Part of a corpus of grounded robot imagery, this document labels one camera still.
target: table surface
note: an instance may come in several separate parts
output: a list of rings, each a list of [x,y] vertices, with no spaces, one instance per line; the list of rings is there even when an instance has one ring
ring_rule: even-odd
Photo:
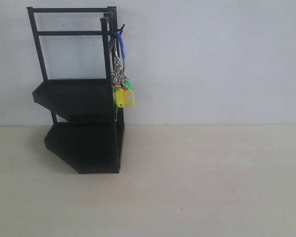
[[[128,126],[94,175],[48,130],[0,127],[0,237],[296,237],[296,125]]]

